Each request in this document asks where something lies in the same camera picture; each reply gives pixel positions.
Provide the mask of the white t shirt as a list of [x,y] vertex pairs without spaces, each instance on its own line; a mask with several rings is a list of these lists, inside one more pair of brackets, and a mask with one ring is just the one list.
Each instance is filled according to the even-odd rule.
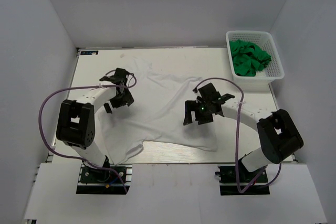
[[217,150],[213,124],[183,125],[185,101],[195,100],[193,88],[202,80],[193,75],[156,73],[148,61],[132,58],[122,68],[137,79],[130,89],[134,102],[108,114],[97,113],[103,142],[111,163],[122,164],[143,150],[143,142],[155,141]]

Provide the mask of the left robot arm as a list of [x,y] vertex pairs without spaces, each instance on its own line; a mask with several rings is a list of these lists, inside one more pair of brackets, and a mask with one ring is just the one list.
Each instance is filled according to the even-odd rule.
[[95,113],[103,107],[108,114],[113,109],[130,106],[134,98],[129,89],[96,88],[76,100],[64,100],[60,106],[56,138],[77,152],[101,182],[110,178],[108,158],[95,143]]

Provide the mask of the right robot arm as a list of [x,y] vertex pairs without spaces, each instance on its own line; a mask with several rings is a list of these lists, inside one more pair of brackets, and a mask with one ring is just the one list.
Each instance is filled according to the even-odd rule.
[[212,83],[195,89],[195,100],[185,101],[184,125],[196,121],[199,125],[211,123],[214,115],[235,119],[255,130],[260,147],[238,160],[237,175],[242,181],[250,181],[262,168],[280,164],[301,149],[303,139],[286,110],[267,112],[239,101],[232,94],[221,95]]

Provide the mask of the blue label sticker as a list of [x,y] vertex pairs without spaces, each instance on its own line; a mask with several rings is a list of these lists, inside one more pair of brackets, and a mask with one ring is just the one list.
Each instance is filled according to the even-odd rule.
[[98,50],[87,50],[87,51],[81,51],[80,55],[91,56],[91,55],[97,55],[98,53],[99,53]]

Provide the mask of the green t shirt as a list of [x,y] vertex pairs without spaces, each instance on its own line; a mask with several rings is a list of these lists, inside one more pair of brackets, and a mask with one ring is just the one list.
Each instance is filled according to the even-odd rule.
[[271,55],[257,44],[242,40],[229,41],[235,74],[242,77],[254,77],[271,62]]

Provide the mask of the white plastic basket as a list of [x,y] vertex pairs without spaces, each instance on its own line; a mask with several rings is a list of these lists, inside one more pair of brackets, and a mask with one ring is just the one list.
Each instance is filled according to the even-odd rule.
[[270,33],[233,30],[226,33],[233,81],[240,86],[263,86],[284,78],[285,73]]

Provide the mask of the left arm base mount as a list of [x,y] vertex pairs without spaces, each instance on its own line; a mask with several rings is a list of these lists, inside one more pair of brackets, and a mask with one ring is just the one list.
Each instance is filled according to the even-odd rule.
[[77,195],[126,195],[121,180],[111,171],[81,165]]

